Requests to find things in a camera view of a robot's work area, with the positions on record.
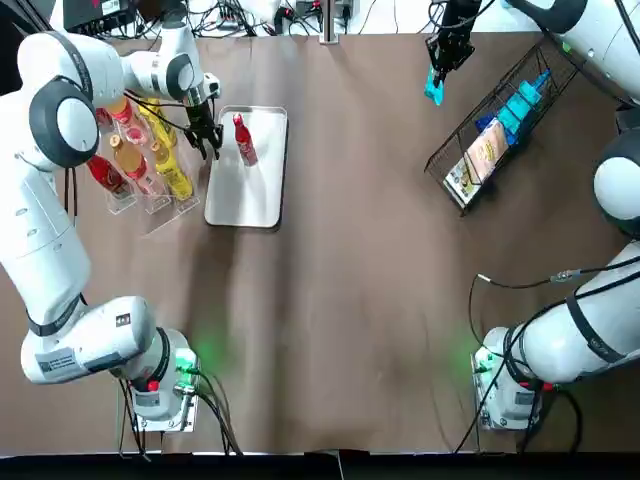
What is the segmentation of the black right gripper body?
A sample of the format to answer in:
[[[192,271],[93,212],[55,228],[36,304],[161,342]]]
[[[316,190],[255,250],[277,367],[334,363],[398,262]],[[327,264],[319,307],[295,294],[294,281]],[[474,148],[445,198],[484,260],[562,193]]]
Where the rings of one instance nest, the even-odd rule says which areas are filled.
[[[429,18],[435,31],[426,45],[436,71],[457,70],[474,52],[470,35],[480,7],[480,1],[431,2]]]

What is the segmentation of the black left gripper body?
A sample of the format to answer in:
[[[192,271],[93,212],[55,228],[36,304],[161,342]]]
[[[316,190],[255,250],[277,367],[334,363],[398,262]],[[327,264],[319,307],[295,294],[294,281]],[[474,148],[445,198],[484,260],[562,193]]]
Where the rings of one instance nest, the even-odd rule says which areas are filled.
[[[214,97],[184,99],[189,126],[186,137],[189,141],[219,141],[221,139],[220,126],[214,121]]]

